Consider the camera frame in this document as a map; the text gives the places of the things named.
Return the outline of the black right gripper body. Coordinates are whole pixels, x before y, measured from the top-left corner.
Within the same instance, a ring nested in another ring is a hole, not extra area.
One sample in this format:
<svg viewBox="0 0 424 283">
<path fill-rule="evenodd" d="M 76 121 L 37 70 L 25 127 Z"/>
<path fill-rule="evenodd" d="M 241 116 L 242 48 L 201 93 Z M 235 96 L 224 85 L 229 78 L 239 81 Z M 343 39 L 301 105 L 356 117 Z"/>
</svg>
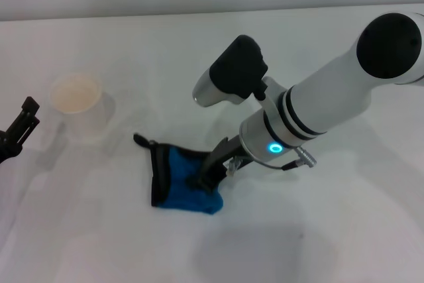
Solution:
<svg viewBox="0 0 424 283">
<path fill-rule="evenodd" d="M 207 157 L 207 162 L 213 166 L 212 168 L 224 167 L 230 172 L 235 172 L 252 161 L 239 136 L 231 139 L 225 137 Z"/>
</svg>

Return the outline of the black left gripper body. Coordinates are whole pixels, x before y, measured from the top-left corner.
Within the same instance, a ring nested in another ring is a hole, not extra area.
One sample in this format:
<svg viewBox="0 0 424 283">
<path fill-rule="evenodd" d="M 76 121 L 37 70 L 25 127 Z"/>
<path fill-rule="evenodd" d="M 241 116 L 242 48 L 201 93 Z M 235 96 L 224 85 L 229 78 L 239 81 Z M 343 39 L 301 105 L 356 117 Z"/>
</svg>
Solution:
<svg viewBox="0 0 424 283">
<path fill-rule="evenodd" d="M 15 131 L 12 133 L 1 131 L 1 157 L 0 163 L 3 163 L 7 159 L 18 156 L 22 149 L 23 144 L 20 141 L 23 136 L 23 132 Z"/>
</svg>

